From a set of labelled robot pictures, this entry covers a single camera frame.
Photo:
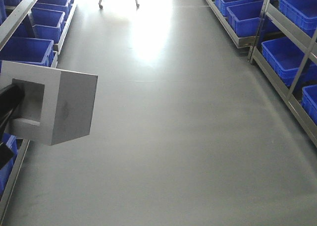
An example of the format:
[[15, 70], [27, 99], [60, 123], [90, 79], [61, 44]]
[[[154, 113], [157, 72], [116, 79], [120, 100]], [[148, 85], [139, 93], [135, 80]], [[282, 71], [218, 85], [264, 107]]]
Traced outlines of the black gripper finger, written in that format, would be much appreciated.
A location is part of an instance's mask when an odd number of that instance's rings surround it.
[[2, 169], [14, 156], [12, 150], [5, 143], [0, 143], [0, 169]]
[[0, 90], [0, 126], [5, 127], [11, 115], [22, 102], [25, 94], [15, 84], [10, 84]]

